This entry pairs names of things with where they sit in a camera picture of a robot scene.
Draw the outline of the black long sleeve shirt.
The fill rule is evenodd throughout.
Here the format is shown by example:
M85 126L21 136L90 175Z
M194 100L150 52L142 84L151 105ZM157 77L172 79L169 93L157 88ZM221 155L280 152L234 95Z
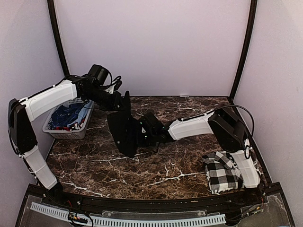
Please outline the black long sleeve shirt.
M131 114L131 105L109 114L107 123L118 151L126 157L134 158L138 149L136 134L140 125Z

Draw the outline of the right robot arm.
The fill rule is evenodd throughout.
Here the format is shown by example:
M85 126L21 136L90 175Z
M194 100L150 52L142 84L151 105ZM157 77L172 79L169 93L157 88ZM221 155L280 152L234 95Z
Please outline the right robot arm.
M252 118L252 128L233 111L236 105L226 105L188 118L178 118L163 124L153 113L146 113L139 119L140 138L142 144L151 146L160 143L172 143L195 136L211 136L218 146L230 154L240 171L245 188L242 202L252 205L260 197L256 188L261 181L257 168L254 166L250 152L251 139L255 131L255 121Z

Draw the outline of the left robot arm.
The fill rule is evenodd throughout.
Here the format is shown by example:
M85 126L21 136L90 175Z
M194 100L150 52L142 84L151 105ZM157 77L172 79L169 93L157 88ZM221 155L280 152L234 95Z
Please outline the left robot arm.
M111 78L109 85L105 81L111 73L101 65L94 64L83 76L67 75L60 82L31 96L20 100L12 99L8 108L8 135L14 152L24 160L29 172L47 190L48 198L56 206L63 206L67 196L59 189L62 185L50 170L41 154L35 131L32 127L41 115L47 114L42 126L44 133L51 134L49 124L51 114L61 105L80 101L90 105L96 103L104 111L120 111L125 108L125 100L129 95L118 92L122 85L122 77Z

